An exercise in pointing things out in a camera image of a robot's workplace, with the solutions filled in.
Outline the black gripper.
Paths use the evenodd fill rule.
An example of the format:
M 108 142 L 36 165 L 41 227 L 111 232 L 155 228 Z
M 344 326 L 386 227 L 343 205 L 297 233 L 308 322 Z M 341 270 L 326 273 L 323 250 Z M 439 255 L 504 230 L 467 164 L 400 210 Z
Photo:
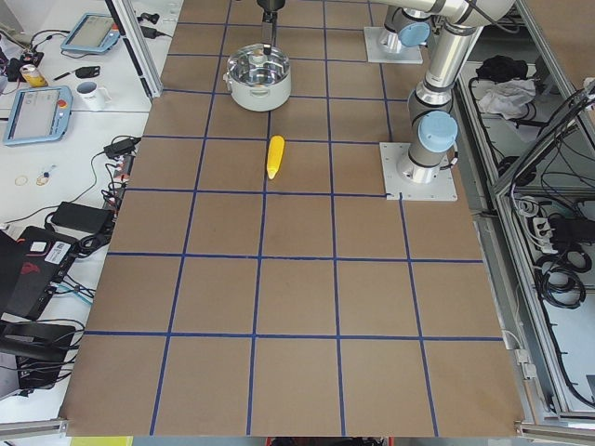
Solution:
M 278 11 L 284 7 L 284 0 L 258 0 L 258 5 L 264 11 Z M 264 12 L 262 15 L 261 21 L 261 37 L 263 43 L 271 42 L 271 45 L 274 45 L 277 35 L 277 20 L 278 20 L 278 13 L 272 12 L 271 19 L 270 15 L 267 12 Z

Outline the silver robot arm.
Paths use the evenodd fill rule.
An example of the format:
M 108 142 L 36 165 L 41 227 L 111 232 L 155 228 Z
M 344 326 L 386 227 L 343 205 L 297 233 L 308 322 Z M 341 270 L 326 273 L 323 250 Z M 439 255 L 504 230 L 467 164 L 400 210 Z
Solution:
M 413 142 L 397 162 L 399 173 L 417 184 L 429 184 L 458 133 L 448 111 L 452 89 L 484 26 L 496 24 L 511 1 L 387 1 L 385 30 L 402 48 L 416 46 L 430 35 L 430 18 L 443 18 L 438 43 L 423 79 L 408 99 Z

